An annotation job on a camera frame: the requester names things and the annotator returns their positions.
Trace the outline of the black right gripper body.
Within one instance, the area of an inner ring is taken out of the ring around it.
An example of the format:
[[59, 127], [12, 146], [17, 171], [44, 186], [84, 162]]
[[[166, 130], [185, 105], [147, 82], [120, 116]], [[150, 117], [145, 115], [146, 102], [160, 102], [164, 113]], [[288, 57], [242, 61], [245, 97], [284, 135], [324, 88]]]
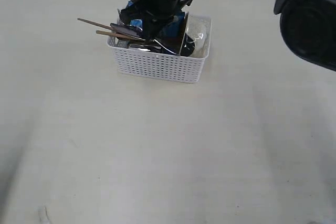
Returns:
[[131, 24], [135, 20], [143, 21], [144, 18], [154, 22], [166, 24], [175, 15], [182, 11], [184, 6], [190, 6], [193, 0], [144, 0], [144, 6], [130, 6], [119, 11], [119, 19], [124, 24]]

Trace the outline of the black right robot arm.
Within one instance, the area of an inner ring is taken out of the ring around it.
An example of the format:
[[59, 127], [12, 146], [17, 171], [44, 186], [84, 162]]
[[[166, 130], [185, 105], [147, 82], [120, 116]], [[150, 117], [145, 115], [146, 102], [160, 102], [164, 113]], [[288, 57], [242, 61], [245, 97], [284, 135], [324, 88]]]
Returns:
[[[192, 0], [132, 0], [119, 17], [129, 24], [143, 21], [143, 38], [153, 39]], [[275, 0], [280, 32], [299, 58], [335, 71], [335, 0]]]

